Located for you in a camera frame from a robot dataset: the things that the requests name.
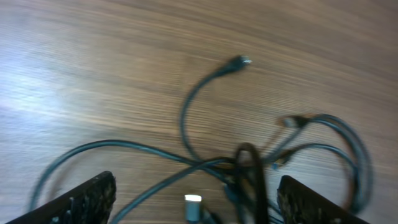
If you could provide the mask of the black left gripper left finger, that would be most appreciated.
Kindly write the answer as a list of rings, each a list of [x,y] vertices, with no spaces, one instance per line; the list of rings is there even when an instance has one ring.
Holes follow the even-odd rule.
[[[107,223],[116,201],[116,179],[104,171],[7,224]]]

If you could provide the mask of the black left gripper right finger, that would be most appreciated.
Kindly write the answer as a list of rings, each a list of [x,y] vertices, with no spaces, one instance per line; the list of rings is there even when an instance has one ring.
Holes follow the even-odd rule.
[[[368,224],[289,175],[282,176],[277,192],[285,224]]]

